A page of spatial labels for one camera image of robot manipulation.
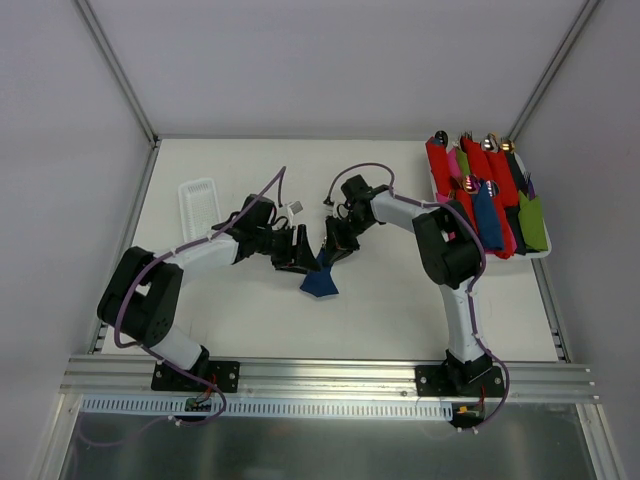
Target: white table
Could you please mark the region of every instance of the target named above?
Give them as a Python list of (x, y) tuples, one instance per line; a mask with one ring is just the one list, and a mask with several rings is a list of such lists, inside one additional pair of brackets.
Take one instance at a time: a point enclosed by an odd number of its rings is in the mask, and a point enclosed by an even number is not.
[[(181, 183), (214, 178), (226, 218), (286, 165), (283, 200), (302, 202), (296, 220), (308, 226), (317, 252), (327, 213), (322, 200), (331, 180), (347, 166), (371, 161), (395, 170), (400, 192), (432, 198), (423, 142), (164, 140), (134, 245), (166, 251), (183, 243)], [(355, 173), (373, 186), (388, 182), (382, 169)], [(336, 195), (342, 195), (339, 188)], [(268, 196), (275, 199), (276, 189)], [(361, 250), (333, 268), (337, 297), (317, 300), (302, 293), (301, 275), (276, 272), (268, 258), (254, 255), (185, 287), (175, 321), (216, 356), (443, 359), (444, 308), (438, 287), (422, 268), (414, 236), (374, 226), (359, 241)], [(492, 263), (478, 285), (485, 336), (498, 356), (557, 360), (529, 261)], [(111, 329), (103, 352), (119, 352)]]

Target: purple cable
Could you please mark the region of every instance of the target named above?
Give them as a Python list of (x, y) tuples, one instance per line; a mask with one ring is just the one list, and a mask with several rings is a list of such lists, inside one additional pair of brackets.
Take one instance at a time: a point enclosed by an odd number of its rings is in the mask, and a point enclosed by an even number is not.
[[(188, 250), (190, 248), (196, 247), (198, 245), (202, 245), (203, 243), (207, 243), (207, 242), (213, 241), (213, 239), (215, 239), (215, 238), (219, 237), (220, 235), (222, 235), (223, 233), (225, 233), (227, 230), (229, 230), (231, 227), (233, 227), (238, 220), (240, 220), (244, 215), (246, 215), (246, 213), (249, 210), (251, 210), (251, 208), (276, 183), (276, 181), (280, 182), (279, 185), (278, 185), (278, 202), (282, 203), (282, 199), (281, 199), (282, 181), (284, 179), (284, 173), (285, 173), (286, 170), (287, 170), (287, 167), (282, 167), (280, 169), (280, 171), (278, 171), (276, 176), (273, 177), (273, 179), (271, 179), (271, 181), (262, 189), (262, 191), (260, 191), (260, 193), (258, 193), (258, 195), (256, 195), (256, 197), (251, 202), (249, 202), (249, 204), (244, 209), (242, 209), (240, 211), (240, 213), (238, 213), (238, 215), (233, 217), (233, 219), (229, 223), (227, 223), (220, 230), (216, 231), (213, 235), (211, 235), (211, 237), (199, 238), (199, 239), (194, 240), (192, 242), (185, 243), (184, 245), (180, 245), (175, 250), (169, 251), (169, 252), (167, 252), (167, 253), (165, 253), (163, 255), (160, 255), (159, 257), (154, 258), (146, 267), (144, 267), (140, 271), (138, 276), (133, 280), (133, 283), (129, 287), (129, 290), (127, 290), (127, 293), (124, 296), (124, 299), (122, 301), (122, 305), (120, 306), (120, 310), (118, 310), (118, 315), (116, 317), (116, 323), (114, 325), (114, 333), (113, 333), (114, 342), (115, 342), (116, 346), (118, 346), (119, 348), (127, 348), (127, 347), (131, 347), (131, 346), (134, 346), (134, 345), (138, 344), (135, 341), (134, 342), (128, 342), (128, 343), (122, 343), (122, 341), (120, 340), (120, 329), (122, 327), (122, 322), (124, 320), (124, 314), (127, 311), (127, 307), (129, 306), (129, 302), (131, 301), (131, 298), (133, 297), (133, 294), (135, 293), (136, 288), (138, 287), (138, 285), (140, 285), (140, 283), (142, 282), (142, 279), (147, 275), (147, 273), (149, 273), (149, 271), (151, 271), (151, 269), (153, 269), (160, 262), (163, 262), (163, 261), (167, 260), (168, 258), (171, 258), (175, 254), (178, 254), (180, 252), (184, 252), (185, 250)], [(160, 355), (158, 355), (157, 353), (149, 350), (148, 348), (146, 348), (144, 346), (142, 346), (142, 349), (146, 353), (151, 355), (152, 357), (156, 358), (157, 360), (164, 362), (169, 368), (175, 370), (177, 373), (179, 373), (181, 375), (184, 375), (185, 377), (187, 377), (190, 380), (193, 380), (194, 382), (198, 382), (198, 383), (201, 383), (201, 384), (205, 385), (207, 388), (210, 388), (211, 390), (213, 390), (215, 393), (217, 393), (220, 396), (220, 399), (222, 400), (222, 407), (217, 412), (215, 412), (212, 415), (208, 415), (203, 420), (198, 420), (198, 421), (194, 421), (194, 422), (182, 422), (182, 423), (180, 423), (181, 425), (186, 425), (186, 426), (205, 425), (205, 424), (207, 424), (209, 422), (212, 422), (213, 420), (218, 418), (220, 415), (222, 415), (223, 412), (226, 411), (226, 409), (227, 409), (227, 399), (225, 398), (225, 396), (222, 393), (222, 391), (216, 385), (214, 385), (213, 383), (209, 382), (208, 380), (205, 380), (204, 378), (197, 377), (197, 376), (195, 376), (195, 375), (193, 375), (193, 374), (181, 369), (177, 365), (174, 365), (173, 363), (171, 363), (168, 360), (162, 358)], [(119, 445), (122, 445), (122, 444), (128, 442), (129, 440), (132, 440), (133, 438), (135, 438), (138, 435), (140, 435), (142, 432), (146, 431), (152, 425), (155, 425), (156, 423), (159, 423), (160, 421), (163, 421), (165, 419), (166, 419), (166, 417), (164, 417), (164, 416), (163, 417), (157, 417), (154, 420), (152, 420), (151, 422), (149, 422), (146, 425), (144, 425), (142, 428), (140, 428), (136, 432), (134, 432), (131, 435), (129, 435), (128, 437), (126, 437), (126, 438), (124, 438), (122, 440), (115, 441), (115, 442), (94, 442), (93, 440), (90, 440), (89, 438), (85, 437), (84, 434), (82, 433), (82, 429), (81, 429), (81, 423), (82, 422), (79, 420), (78, 421), (78, 425), (76, 426), (76, 435), (84, 443), (86, 443), (87, 445), (92, 446), (92, 447), (116, 447), (116, 446), (119, 446)]]
[(475, 336), (476, 342), (478, 343), (478, 346), (480, 347), (480, 349), (484, 353), (486, 353), (489, 357), (491, 357), (491, 359), (494, 362), (496, 362), (498, 365), (500, 365), (500, 367), (504, 371), (504, 395), (502, 396), (502, 399), (500, 399), (500, 403), (498, 403), (498, 406), (491, 413), (491, 415), (489, 415), (482, 422), (482, 425), (485, 425), (490, 419), (492, 419), (493, 417), (496, 416), (498, 411), (502, 409), (502, 407), (504, 406), (505, 402), (507, 401), (507, 397), (509, 396), (509, 389), (511, 387), (511, 377), (509, 376), (509, 369), (507, 368), (507, 364), (505, 362), (503, 362), (502, 360), (500, 360), (489, 349), (489, 347), (487, 347), (484, 344), (484, 342), (482, 340), (480, 340), (480, 338), (479, 338), (478, 322), (476, 320), (476, 309), (475, 309), (475, 306), (473, 304), (473, 297), (471, 296), (471, 293), (473, 291), (473, 287), (478, 282), (478, 280), (480, 279), (480, 277), (482, 276), (482, 274), (484, 273), (484, 271), (485, 271), (485, 269), (487, 267), (487, 257), (486, 257), (486, 255), (484, 253), (484, 247), (482, 246), (482, 242), (480, 242), (480, 238), (478, 238), (478, 235), (473, 230), (473, 227), (471, 225), (469, 225), (469, 223), (465, 220), (465, 218), (462, 215), (460, 215), (451, 205), (447, 205), (446, 203), (439, 203), (439, 202), (431, 202), (431, 203), (421, 202), (421, 201), (415, 200), (413, 198), (404, 197), (402, 195), (396, 194), (394, 192), (394, 183), (396, 181), (396, 175), (393, 172), (393, 170), (391, 170), (391, 168), (389, 168), (387, 165), (384, 165), (382, 163), (365, 162), (365, 163), (359, 163), (357, 165), (353, 165), (353, 166), (351, 166), (349, 168), (344, 169), (342, 172), (340, 172), (338, 175), (336, 175), (336, 177), (333, 179), (333, 182), (331, 182), (331, 186), (329, 187), (329, 193), (327, 194), (327, 199), (328, 200), (331, 199), (331, 193), (333, 192), (333, 188), (335, 187), (336, 182), (338, 181), (338, 179), (342, 175), (344, 175), (347, 172), (350, 172), (351, 170), (355, 170), (356, 168), (370, 167), (370, 166), (372, 166), (372, 167), (380, 167), (380, 168), (383, 168), (384, 170), (386, 170), (387, 172), (389, 172), (389, 174), (391, 175), (391, 180), (389, 180), (389, 193), (391, 194), (391, 196), (393, 198), (397, 198), (398, 200), (401, 200), (403, 202), (409, 203), (411, 205), (416, 205), (418, 207), (423, 207), (423, 208), (424, 207), (441, 207), (441, 208), (444, 208), (445, 210), (447, 210), (449, 213), (451, 213), (455, 217), (455, 219), (462, 226), (464, 226), (464, 228), (467, 229), (467, 231), (469, 232), (469, 235), (471, 235), (471, 238), (473, 239), (473, 242), (476, 244), (476, 247), (478, 248), (478, 251), (480, 252), (480, 270), (473, 277), (473, 279), (469, 282), (469, 287), (467, 288), (467, 296), (468, 296), (468, 299), (469, 299), (469, 314), (470, 314), (470, 318), (471, 318), (471, 330), (472, 330), (472, 332), (473, 332), (473, 334)]

